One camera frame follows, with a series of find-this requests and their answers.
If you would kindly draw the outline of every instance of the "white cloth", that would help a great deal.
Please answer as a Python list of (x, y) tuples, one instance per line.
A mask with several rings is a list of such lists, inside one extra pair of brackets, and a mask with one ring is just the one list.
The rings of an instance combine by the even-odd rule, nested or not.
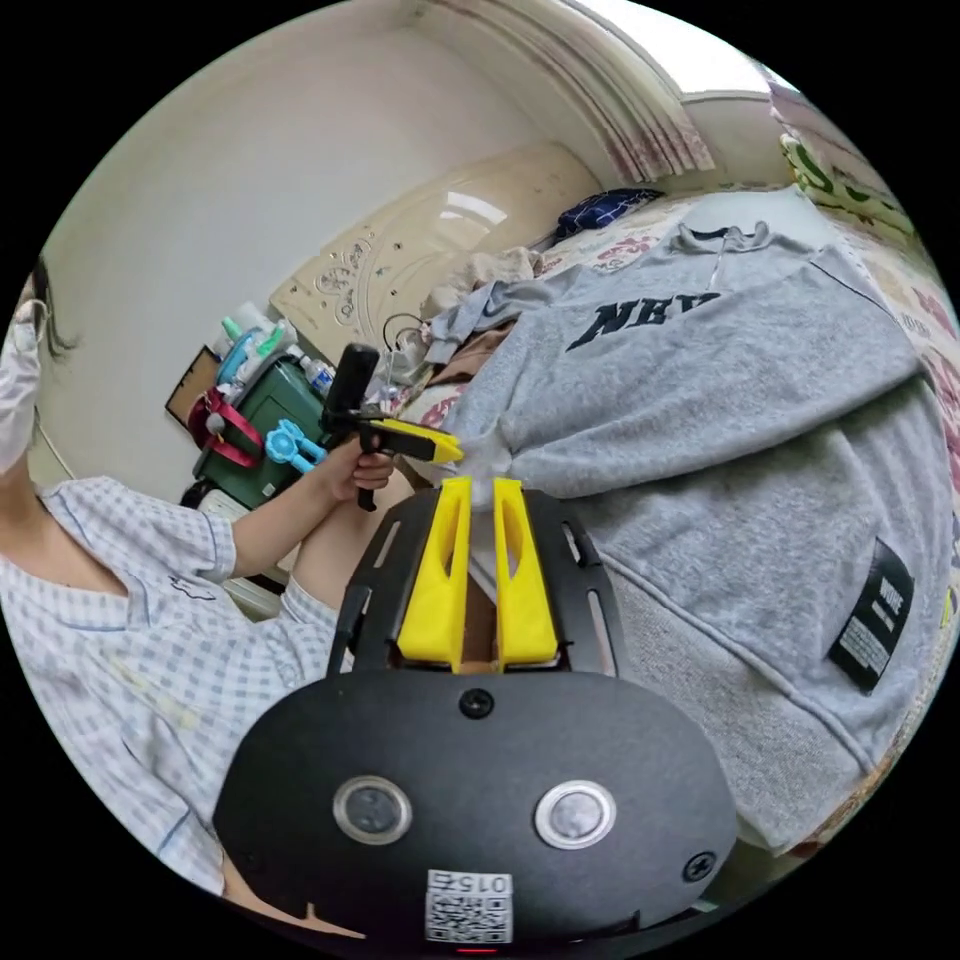
[(167, 866), (221, 894), (211, 826), (253, 723), (324, 676), (335, 614), (291, 581), (252, 623), (219, 583), (230, 523), (114, 480), (42, 493), (60, 525), (127, 587), (109, 596), (39, 580), (0, 557), (0, 602), (23, 671), (71, 761)]

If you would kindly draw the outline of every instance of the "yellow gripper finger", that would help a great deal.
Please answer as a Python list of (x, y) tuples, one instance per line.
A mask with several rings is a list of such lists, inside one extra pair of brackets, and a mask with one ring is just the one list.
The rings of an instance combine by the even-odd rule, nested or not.
[[(493, 481), (493, 523), (499, 669), (550, 663), (557, 655), (557, 635), (519, 481)], [(512, 574), (511, 556), (516, 563)]]
[(404, 433), (411, 437), (418, 437), (421, 440), (429, 440), (433, 444), (433, 457), (431, 463), (458, 463), (463, 459), (463, 451), (460, 449), (460, 443), (451, 433), (444, 433), (442, 430), (431, 430), (429, 427), (421, 427), (415, 423), (406, 423), (403, 420), (381, 420), (381, 426), (395, 433)]
[(444, 480), (397, 646), (407, 660), (460, 672), (470, 560), (470, 478)]

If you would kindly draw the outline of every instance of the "white face mask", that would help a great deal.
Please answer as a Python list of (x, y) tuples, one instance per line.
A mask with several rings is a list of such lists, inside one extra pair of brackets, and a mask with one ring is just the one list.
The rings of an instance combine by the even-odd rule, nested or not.
[[(35, 322), (40, 311), (40, 324)], [(0, 353), (0, 475), (30, 448), (34, 407), (40, 392), (40, 340), (46, 307), (31, 300), (20, 307), (7, 328)]]

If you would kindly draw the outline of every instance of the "green container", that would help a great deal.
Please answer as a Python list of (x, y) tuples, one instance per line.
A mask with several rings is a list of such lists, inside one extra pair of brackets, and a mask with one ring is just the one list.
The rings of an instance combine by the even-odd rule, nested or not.
[[(320, 430), (323, 400), (289, 357), (261, 368), (260, 375), (237, 398), (237, 412), (266, 440), (281, 420), (292, 420), (305, 436), (321, 446), (329, 437)], [(255, 453), (235, 427), (227, 424), (223, 439), (240, 450)], [(288, 487), (300, 474), (289, 464), (274, 463), (265, 453), (255, 467), (241, 467), (212, 450), (204, 450), (193, 468), (198, 480), (216, 484), (227, 496), (254, 510)]]

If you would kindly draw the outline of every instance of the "headboard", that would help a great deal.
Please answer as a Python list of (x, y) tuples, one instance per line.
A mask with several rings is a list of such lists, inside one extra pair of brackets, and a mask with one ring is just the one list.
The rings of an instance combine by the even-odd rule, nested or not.
[(600, 189), (565, 147), (539, 143), (455, 170), (345, 231), (270, 302), (331, 363), (360, 340), (392, 347), (430, 291), (471, 253), (532, 246)]

